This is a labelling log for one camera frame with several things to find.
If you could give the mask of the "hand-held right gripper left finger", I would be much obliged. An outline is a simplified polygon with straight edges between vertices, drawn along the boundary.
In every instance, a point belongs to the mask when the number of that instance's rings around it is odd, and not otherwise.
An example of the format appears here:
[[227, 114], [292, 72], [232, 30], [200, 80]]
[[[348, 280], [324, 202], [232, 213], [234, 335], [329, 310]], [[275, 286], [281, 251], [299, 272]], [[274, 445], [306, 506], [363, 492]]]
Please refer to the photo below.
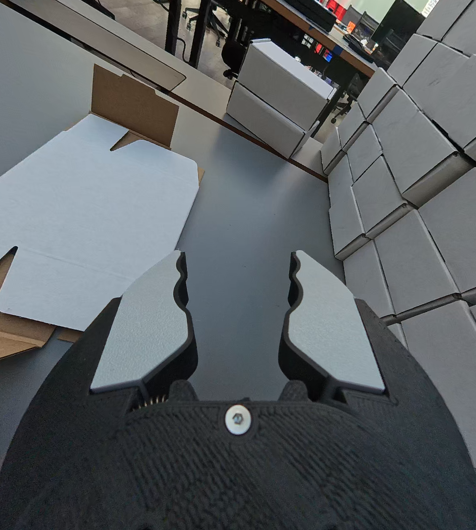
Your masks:
[[172, 251], [122, 295], [90, 392], [135, 388], [143, 399], [167, 396], [194, 373], [197, 344], [187, 308], [186, 254]]

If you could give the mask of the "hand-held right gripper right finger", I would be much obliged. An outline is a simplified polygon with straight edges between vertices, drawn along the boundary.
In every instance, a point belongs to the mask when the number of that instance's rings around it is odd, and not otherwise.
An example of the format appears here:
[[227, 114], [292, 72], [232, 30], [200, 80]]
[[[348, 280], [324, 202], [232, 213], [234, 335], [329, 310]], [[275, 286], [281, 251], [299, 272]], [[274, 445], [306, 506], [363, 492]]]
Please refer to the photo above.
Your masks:
[[291, 253], [289, 280], [278, 353], [283, 374], [303, 383], [309, 399], [333, 399], [342, 390], [384, 394], [351, 291], [302, 250]]

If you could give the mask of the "white cardboard box brown inside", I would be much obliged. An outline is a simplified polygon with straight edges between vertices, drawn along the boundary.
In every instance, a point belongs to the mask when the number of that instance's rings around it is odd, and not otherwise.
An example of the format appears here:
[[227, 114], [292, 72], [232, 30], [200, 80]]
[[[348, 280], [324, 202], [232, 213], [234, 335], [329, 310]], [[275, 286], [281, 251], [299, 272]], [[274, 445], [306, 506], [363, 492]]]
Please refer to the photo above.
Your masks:
[[176, 247], [204, 170], [179, 106], [93, 66], [90, 112], [0, 176], [0, 359], [69, 341]]

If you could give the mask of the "closed white cardboard box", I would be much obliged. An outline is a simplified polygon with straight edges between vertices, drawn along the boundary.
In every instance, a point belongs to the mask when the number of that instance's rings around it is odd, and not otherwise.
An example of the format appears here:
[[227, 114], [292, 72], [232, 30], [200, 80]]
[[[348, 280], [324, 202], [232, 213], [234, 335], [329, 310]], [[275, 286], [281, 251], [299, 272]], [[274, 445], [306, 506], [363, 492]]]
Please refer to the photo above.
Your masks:
[[296, 154], [320, 124], [302, 129], [239, 82], [231, 91], [226, 114], [284, 158]]
[[308, 131], [335, 89], [269, 39], [251, 41], [238, 83]]

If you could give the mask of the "stack of white boxes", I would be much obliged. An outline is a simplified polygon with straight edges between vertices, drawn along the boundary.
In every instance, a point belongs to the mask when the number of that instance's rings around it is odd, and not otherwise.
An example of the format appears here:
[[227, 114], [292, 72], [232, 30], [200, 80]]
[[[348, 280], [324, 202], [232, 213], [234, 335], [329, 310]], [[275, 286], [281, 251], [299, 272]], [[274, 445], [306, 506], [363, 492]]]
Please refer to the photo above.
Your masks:
[[476, 468], [476, 1], [434, 1], [321, 149], [346, 285], [432, 379]]

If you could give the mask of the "wooden-edged desk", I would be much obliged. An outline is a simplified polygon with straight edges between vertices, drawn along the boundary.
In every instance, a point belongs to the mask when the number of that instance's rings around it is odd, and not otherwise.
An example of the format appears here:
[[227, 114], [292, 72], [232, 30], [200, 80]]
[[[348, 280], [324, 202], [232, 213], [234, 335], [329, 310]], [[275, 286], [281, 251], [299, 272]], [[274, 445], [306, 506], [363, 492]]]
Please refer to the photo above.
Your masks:
[[353, 66], [367, 78], [372, 78], [377, 66], [367, 59], [359, 56], [349, 48], [348, 43], [342, 39], [342, 32], [338, 28], [333, 28], [330, 32], [325, 32], [307, 19], [294, 7], [286, 1], [261, 1], [263, 4], [277, 12], [285, 20], [294, 24], [300, 30], [318, 43], [321, 43], [326, 49], [334, 55], [339, 56], [343, 61]]

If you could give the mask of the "small black office chair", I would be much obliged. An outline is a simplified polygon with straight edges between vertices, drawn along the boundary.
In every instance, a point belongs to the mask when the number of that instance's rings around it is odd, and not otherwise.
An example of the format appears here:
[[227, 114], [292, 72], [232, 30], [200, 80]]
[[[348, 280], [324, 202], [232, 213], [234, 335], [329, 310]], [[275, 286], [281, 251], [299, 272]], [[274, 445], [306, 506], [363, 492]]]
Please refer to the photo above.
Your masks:
[[226, 40], [221, 50], [221, 57], [228, 69], [223, 72], [223, 76], [233, 80], [239, 76], [241, 65], [248, 51], [251, 40], [240, 43], [234, 40]]

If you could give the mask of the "grey side table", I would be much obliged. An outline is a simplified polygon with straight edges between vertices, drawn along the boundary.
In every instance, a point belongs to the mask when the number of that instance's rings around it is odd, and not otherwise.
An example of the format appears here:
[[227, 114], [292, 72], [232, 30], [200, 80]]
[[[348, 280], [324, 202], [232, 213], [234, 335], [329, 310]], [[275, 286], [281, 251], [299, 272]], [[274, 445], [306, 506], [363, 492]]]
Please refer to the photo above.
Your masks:
[[61, 1], [11, 1], [28, 15], [68, 34], [132, 76], [172, 92], [186, 76]]

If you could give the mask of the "black rectangular case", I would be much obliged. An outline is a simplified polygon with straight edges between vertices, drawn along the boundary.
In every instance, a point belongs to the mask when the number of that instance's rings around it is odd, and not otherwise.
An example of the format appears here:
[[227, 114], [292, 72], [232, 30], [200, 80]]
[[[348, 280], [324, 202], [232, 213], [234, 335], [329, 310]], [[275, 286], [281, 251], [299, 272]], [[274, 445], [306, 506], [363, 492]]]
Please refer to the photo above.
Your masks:
[[285, 1], [294, 10], [308, 19], [324, 32], [330, 32], [336, 22], [336, 16], [319, 1]]

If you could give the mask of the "black computer monitor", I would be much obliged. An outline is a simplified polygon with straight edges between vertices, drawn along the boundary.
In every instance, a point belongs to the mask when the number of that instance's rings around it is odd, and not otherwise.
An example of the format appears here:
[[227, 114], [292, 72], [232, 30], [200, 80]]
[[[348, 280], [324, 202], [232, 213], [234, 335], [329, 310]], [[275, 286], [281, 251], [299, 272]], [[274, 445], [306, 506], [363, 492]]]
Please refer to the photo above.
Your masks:
[[394, 1], [370, 39], [378, 45], [390, 42], [399, 47], [407, 43], [425, 19], [406, 1]]

